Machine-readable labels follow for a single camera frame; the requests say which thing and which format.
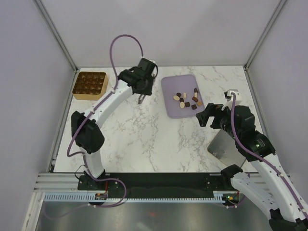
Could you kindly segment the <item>steel slotted tongs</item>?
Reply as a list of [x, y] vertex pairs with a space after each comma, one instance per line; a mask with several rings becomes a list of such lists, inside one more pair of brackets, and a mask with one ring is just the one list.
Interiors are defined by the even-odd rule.
[[140, 96], [138, 97], [137, 103], [138, 103], [138, 104], [142, 104], [143, 101], [144, 101], [144, 99], [145, 99], [145, 97], [146, 97], [146, 95], [144, 95], [144, 94], [140, 95]]

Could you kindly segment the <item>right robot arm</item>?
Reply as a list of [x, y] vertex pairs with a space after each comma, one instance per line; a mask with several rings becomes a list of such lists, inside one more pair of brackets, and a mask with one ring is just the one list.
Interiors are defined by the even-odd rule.
[[222, 188], [235, 188], [247, 197], [267, 217], [272, 230], [306, 231], [308, 204], [288, 179], [269, 139], [256, 130], [250, 109], [242, 105], [229, 109], [210, 103], [196, 117], [201, 127], [213, 117], [210, 127], [221, 129], [234, 139], [239, 153], [258, 171], [269, 191], [256, 185], [235, 164], [221, 171]]

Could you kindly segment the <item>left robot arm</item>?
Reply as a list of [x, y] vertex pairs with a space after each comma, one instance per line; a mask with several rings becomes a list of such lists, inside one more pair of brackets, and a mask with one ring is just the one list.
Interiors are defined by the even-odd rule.
[[137, 66], [125, 69], [116, 76], [115, 86], [101, 100], [83, 113], [75, 111], [72, 114], [72, 140], [67, 156], [83, 155], [84, 165], [90, 175], [88, 183], [93, 189], [100, 190], [105, 185], [100, 154], [105, 138], [101, 127], [114, 110], [134, 94], [139, 95], [140, 101], [145, 96], [152, 95], [157, 74], [158, 66], [155, 61], [141, 58]]

